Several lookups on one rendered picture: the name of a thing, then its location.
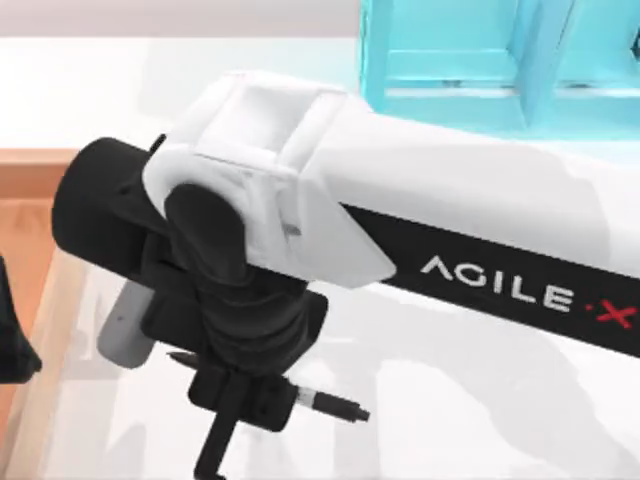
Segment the light blue rack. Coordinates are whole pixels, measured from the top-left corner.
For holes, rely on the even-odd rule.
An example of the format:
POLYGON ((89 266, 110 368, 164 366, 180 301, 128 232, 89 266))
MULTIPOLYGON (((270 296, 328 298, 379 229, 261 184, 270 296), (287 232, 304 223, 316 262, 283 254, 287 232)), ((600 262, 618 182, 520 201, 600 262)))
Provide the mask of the light blue rack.
POLYGON ((378 112, 503 138, 640 141, 640 0, 360 0, 378 112))

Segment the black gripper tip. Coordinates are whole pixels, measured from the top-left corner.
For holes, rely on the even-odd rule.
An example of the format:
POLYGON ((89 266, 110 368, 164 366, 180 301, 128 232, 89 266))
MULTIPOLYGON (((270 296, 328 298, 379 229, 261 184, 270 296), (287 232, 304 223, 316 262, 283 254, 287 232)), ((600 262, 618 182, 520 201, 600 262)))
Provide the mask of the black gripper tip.
POLYGON ((18 320, 6 264, 0 255, 0 385, 26 384, 42 366, 18 320))

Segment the wooden box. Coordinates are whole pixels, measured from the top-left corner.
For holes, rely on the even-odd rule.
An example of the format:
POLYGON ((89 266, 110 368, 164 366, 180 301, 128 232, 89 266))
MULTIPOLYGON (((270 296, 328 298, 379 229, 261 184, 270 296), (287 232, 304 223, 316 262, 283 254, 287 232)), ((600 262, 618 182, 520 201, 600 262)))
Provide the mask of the wooden box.
POLYGON ((53 240, 53 196, 75 152, 0 147, 0 255, 17 316, 43 369, 22 386, 0 386, 0 466, 14 448, 40 451, 77 321, 87 268, 53 240))

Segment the pale grey rounded box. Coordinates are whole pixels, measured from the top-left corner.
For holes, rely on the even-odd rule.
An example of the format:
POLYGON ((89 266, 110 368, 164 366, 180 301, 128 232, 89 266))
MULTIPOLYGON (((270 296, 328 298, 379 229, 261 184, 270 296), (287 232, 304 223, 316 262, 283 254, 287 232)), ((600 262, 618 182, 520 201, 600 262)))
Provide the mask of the pale grey rounded box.
POLYGON ((127 281, 120 291, 97 337, 97 350, 110 363, 125 369, 141 367, 154 341, 142 331, 154 292, 127 281))

